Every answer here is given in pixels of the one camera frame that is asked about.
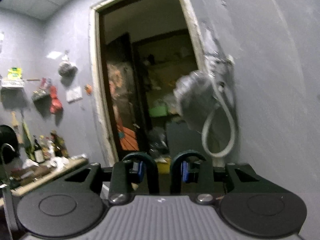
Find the door frame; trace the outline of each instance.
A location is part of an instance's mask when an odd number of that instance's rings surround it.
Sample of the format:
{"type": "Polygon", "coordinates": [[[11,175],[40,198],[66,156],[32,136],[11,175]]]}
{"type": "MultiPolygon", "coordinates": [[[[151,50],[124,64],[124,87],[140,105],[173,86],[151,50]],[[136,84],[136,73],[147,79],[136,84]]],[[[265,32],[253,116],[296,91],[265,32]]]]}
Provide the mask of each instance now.
{"type": "MultiPolygon", "coordinates": [[[[115,139],[112,133],[111,118],[109,112],[110,104],[107,102],[106,95],[108,94],[109,85],[103,81],[102,61],[103,53],[101,52],[101,44],[104,44],[104,33],[102,17],[107,11],[120,8],[125,2],[132,3],[137,0],[104,0],[90,8],[89,17],[89,44],[90,44],[90,59],[93,80],[93,94],[96,103],[96,114],[98,119],[98,133],[101,134],[102,143],[107,154],[107,159],[110,166],[119,161],[115,139]]],[[[181,8],[189,30],[193,50],[196,56],[198,68],[206,71],[204,64],[204,52],[202,46],[202,36],[200,26],[196,18],[195,12],[190,0],[179,0],[181,8]]]]}

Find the black round pad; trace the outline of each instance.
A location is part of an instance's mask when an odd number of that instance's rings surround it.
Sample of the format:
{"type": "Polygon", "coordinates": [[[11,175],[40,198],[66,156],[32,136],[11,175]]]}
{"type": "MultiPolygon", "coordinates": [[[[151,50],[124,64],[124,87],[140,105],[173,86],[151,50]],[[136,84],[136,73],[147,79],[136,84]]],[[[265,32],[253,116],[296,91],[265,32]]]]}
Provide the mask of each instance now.
{"type": "Polygon", "coordinates": [[[79,234],[94,225],[102,213],[102,200],[91,191],[35,191],[23,197],[17,207],[21,224],[30,232],[44,237],[79,234]]]}
{"type": "Polygon", "coordinates": [[[293,193],[228,193],[220,215],[236,230],[255,237],[276,238],[299,232],[305,203],[293,193]]]}

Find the hanging item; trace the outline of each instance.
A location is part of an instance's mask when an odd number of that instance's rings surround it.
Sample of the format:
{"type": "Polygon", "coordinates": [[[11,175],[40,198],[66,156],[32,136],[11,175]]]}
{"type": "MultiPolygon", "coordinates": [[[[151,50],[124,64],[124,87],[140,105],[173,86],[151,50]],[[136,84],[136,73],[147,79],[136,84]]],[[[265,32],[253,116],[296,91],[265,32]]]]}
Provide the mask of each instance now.
{"type": "Polygon", "coordinates": [[[40,100],[42,98],[45,98],[50,95],[48,88],[51,86],[51,80],[42,78],[41,85],[39,86],[38,90],[33,91],[32,94],[32,101],[35,102],[37,100],[40,100]]]}
{"type": "Polygon", "coordinates": [[[52,99],[50,113],[56,114],[58,111],[62,110],[62,104],[57,97],[57,88],[55,86],[50,87],[50,96],[52,99]]]}
{"type": "Polygon", "coordinates": [[[59,67],[58,73],[60,76],[69,76],[77,71],[76,64],[71,63],[69,61],[68,54],[69,54],[69,51],[66,50],[65,55],[62,57],[63,61],[59,64],[60,67],[59,67]]]}
{"type": "Polygon", "coordinates": [[[88,96],[91,95],[91,93],[92,93],[92,87],[91,87],[89,84],[86,84],[86,85],[84,86],[84,90],[87,92],[87,95],[88,95],[88,96]]]}
{"type": "Polygon", "coordinates": [[[8,69],[8,79],[9,80],[16,80],[22,78],[22,68],[10,68],[8,69]]]}
{"type": "Polygon", "coordinates": [[[35,153],[34,153],[35,149],[32,144],[29,128],[28,128],[26,122],[24,121],[24,118],[22,119],[22,128],[23,128],[23,133],[24,133],[23,144],[24,144],[24,149],[26,151],[27,157],[28,157],[28,159],[30,159],[32,161],[36,161],[35,153]]]}
{"type": "Polygon", "coordinates": [[[14,111],[12,111],[11,115],[12,115],[12,127],[14,129],[14,132],[17,135],[18,143],[19,144],[23,144],[22,137],[21,137],[21,135],[19,133],[19,123],[18,123],[17,118],[16,118],[16,113],[14,111]]]}

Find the red object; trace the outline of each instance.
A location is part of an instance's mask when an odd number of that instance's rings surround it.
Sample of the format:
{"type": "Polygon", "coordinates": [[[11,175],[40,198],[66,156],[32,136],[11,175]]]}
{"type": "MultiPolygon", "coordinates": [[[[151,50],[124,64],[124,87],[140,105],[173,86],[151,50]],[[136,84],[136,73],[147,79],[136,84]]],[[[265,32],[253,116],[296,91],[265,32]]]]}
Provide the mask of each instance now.
{"type": "Polygon", "coordinates": [[[62,104],[57,97],[57,88],[55,86],[50,87],[50,97],[52,99],[50,106],[50,113],[55,114],[62,110],[62,104]]]}

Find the white cable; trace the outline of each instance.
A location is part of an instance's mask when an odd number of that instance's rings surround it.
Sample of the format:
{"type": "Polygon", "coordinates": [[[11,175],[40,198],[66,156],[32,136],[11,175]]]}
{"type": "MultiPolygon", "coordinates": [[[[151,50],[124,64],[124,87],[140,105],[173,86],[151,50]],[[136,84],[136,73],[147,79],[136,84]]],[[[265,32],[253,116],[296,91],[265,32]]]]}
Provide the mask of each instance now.
{"type": "Polygon", "coordinates": [[[213,86],[213,90],[218,98],[219,103],[222,106],[222,109],[225,111],[226,115],[227,115],[227,119],[230,125],[230,140],[227,144],[227,146],[220,152],[218,153],[212,153],[210,152],[209,148],[208,148],[208,136],[209,136],[209,129],[212,125],[212,119],[215,113],[215,109],[208,115],[207,119],[204,122],[203,128],[202,128],[202,133],[201,133],[201,140],[202,140],[202,146],[205,150],[205,152],[207,154],[209,154],[210,156],[213,157],[212,163],[214,166],[221,166],[222,164],[222,158],[225,157],[226,155],[228,155],[231,150],[233,149],[235,142],[236,142],[236,125],[235,125],[235,121],[232,117],[231,112],[229,111],[229,108],[227,106],[227,104],[225,103],[219,88],[217,86],[217,83],[215,82],[215,78],[213,76],[213,73],[209,74],[211,80],[212,80],[212,86],[213,86]]]}

